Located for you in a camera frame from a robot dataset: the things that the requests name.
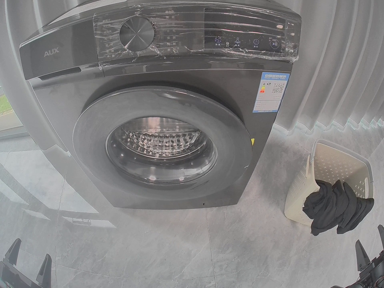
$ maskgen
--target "laundry basket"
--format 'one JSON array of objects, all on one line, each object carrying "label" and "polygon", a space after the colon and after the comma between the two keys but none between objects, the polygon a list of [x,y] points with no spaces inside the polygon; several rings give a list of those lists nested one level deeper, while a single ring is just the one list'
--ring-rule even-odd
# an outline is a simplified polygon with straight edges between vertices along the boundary
[{"label": "laundry basket", "polygon": [[362,156],[334,143],[317,140],[306,165],[291,184],[285,201],[287,218],[310,226],[312,219],[303,212],[304,201],[320,187],[315,179],[332,185],[341,180],[347,182],[357,197],[373,198],[373,178],[369,162]]}]

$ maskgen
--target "control panel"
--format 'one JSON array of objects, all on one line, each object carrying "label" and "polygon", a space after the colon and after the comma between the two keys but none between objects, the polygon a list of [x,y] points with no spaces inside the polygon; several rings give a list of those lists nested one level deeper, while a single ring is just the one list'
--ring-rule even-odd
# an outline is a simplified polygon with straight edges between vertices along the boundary
[{"label": "control panel", "polygon": [[206,8],[205,49],[244,49],[281,53],[285,49],[283,18],[246,11]]},{"label": "control panel", "polygon": [[94,17],[99,61],[215,54],[296,59],[300,24],[284,14],[200,3],[120,9]]}]

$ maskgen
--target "rotary knob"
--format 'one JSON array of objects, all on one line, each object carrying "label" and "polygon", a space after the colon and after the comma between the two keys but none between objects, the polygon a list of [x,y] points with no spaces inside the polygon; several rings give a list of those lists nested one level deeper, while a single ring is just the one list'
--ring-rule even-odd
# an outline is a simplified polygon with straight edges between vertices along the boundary
[{"label": "rotary knob", "polygon": [[151,22],[143,17],[129,18],[122,25],[119,33],[124,48],[130,51],[141,51],[151,45],[155,31]]}]

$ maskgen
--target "qr code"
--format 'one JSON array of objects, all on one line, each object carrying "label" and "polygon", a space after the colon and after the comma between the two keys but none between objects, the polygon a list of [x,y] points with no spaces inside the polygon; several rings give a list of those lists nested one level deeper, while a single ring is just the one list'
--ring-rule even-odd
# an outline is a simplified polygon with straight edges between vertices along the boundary
[{"label": "qr code", "polygon": [[272,94],[283,93],[285,88],[285,82],[274,83],[272,88]]}]

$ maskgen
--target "gray washing machine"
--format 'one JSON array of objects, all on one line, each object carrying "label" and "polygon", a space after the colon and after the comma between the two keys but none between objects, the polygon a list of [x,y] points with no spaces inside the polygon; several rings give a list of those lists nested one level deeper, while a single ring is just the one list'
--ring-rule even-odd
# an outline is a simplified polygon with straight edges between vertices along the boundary
[{"label": "gray washing machine", "polygon": [[58,136],[115,207],[236,204],[298,58],[270,0],[97,0],[20,46]]}]

